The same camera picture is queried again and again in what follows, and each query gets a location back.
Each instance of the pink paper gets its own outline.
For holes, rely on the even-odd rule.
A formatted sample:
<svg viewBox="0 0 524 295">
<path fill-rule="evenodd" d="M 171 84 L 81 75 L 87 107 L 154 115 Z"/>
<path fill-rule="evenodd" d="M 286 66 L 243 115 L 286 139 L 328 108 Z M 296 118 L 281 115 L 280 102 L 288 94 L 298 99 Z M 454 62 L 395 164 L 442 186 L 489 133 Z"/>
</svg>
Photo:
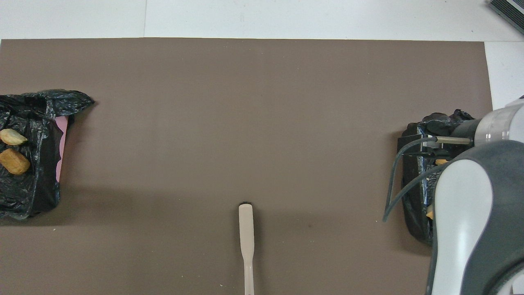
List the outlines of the pink paper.
<svg viewBox="0 0 524 295">
<path fill-rule="evenodd" d="M 60 160 L 57 163 L 57 182 L 60 182 L 60 172 L 62 171 L 62 159 L 64 155 L 64 145 L 66 144 L 66 132 L 67 132 L 67 123 L 68 123 L 68 117 L 62 116 L 62 117 L 56 117 L 55 122 L 57 123 L 58 128 L 62 130 L 63 135 L 60 139 Z"/>
</svg>

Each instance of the black cable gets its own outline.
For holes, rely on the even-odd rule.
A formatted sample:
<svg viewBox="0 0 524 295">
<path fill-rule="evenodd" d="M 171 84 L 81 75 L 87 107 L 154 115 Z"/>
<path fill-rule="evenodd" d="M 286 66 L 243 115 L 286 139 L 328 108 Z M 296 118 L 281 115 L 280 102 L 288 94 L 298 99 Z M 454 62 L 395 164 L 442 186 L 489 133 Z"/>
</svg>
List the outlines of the black cable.
<svg viewBox="0 0 524 295">
<path fill-rule="evenodd" d="M 395 161 L 393 162 L 393 167 L 391 168 L 391 176 L 389 177 L 389 187 L 388 187 L 388 196 L 386 197 L 386 208 L 384 208 L 384 217 L 385 219 L 387 219 L 387 216 L 386 216 L 386 211 L 389 207 L 389 202 L 391 201 L 391 194 L 392 194 L 392 191 L 393 191 L 393 181 L 395 180 L 395 172 L 397 170 L 397 165 L 398 165 L 398 161 L 400 161 L 400 158 L 402 157 L 402 155 L 404 155 L 404 153 L 410 149 L 411 147 L 415 146 L 415 145 L 418 145 L 418 144 L 421 144 L 423 142 L 428 142 L 428 141 L 436 141 L 437 138 L 436 137 L 430 137 L 430 138 L 420 138 L 420 139 L 417 139 L 417 140 L 414 140 L 412 142 L 409 142 L 407 144 L 405 144 L 397 153 L 397 156 L 395 156 Z"/>
<path fill-rule="evenodd" d="M 395 196 L 393 201 L 386 206 L 386 209 L 384 210 L 384 216 L 382 217 L 382 221 L 386 222 L 388 220 L 389 213 L 391 213 L 391 210 L 393 210 L 393 207 L 400 201 L 400 199 L 415 185 L 417 185 L 421 180 L 425 179 L 426 177 L 430 176 L 431 174 L 435 174 L 441 170 L 444 170 L 449 165 L 449 163 L 435 166 L 426 172 L 420 174 L 419 176 L 415 177 L 412 181 L 410 181 L 407 185 L 404 186 L 404 188 L 399 191 L 399 193 Z"/>
</svg>

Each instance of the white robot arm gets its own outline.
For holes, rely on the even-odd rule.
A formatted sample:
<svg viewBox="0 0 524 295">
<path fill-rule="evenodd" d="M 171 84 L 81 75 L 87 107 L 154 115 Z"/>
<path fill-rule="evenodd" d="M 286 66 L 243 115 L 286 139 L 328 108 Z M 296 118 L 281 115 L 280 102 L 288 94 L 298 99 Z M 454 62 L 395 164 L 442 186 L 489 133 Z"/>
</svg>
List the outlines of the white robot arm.
<svg viewBox="0 0 524 295">
<path fill-rule="evenodd" d="M 507 295 L 524 270 L 524 99 L 486 115 L 442 172 L 427 295 Z"/>
</svg>

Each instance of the black plastic bag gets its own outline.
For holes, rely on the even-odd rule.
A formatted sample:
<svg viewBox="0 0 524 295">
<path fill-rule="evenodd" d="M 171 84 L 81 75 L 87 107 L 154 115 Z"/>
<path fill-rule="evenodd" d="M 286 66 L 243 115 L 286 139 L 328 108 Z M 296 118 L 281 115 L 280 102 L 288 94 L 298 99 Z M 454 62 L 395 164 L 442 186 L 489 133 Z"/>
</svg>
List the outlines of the black plastic bag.
<svg viewBox="0 0 524 295">
<path fill-rule="evenodd" d="M 85 93 L 62 89 L 0 96 L 0 129 L 11 128 L 28 142 L 8 146 L 0 141 L 0 152 L 7 148 L 24 155 L 31 166 L 22 175 L 13 175 L 0 165 L 0 217 L 26 218 L 58 205 L 60 189 L 57 164 L 63 132 L 56 117 L 72 115 L 94 104 Z"/>
<path fill-rule="evenodd" d="M 460 109 L 448 116 L 443 113 L 432 113 L 418 123 L 410 123 L 398 139 L 397 149 L 405 144 L 432 136 L 470 137 L 478 122 L 470 114 Z M 435 160 L 451 160 L 469 149 L 471 145 L 419 145 L 406 151 L 403 156 L 402 187 L 420 174 L 436 166 Z M 435 173 L 419 185 L 410 189 L 402 197 L 404 220 L 409 233 L 417 240 L 431 245 L 433 243 L 433 220 L 426 216 L 428 207 L 433 203 L 436 182 L 440 173 Z"/>
</svg>

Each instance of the food piece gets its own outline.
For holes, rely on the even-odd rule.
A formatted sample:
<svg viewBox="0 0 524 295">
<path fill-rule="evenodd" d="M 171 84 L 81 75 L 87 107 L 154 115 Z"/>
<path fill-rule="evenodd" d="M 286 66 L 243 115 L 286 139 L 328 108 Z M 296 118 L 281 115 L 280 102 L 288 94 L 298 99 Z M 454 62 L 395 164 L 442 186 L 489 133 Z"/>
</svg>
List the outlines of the food piece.
<svg viewBox="0 0 524 295">
<path fill-rule="evenodd" d="M 433 220 L 435 218 L 435 213 L 433 212 L 433 204 L 429 205 L 428 208 L 426 209 L 426 216 L 428 218 L 430 218 L 431 220 Z"/>
<path fill-rule="evenodd" d="M 435 160 L 435 164 L 436 165 L 442 165 L 442 164 L 445 164 L 445 163 L 447 163 L 446 159 L 437 159 L 437 160 Z"/>
<path fill-rule="evenodd" d="M 26 157 L 13 149 L 7 149 L 0 153 L 0 163 L 9 171 L 9 173 L 15 175 L 23 174 L 30 166 Z"/>
<path fill-rule="evenodd" d="M 27 138 L 13 129 L 2 129 L 0 131 L 0 139 L 9 145 L 19 145 L 27 141 Z"/>
</svg>

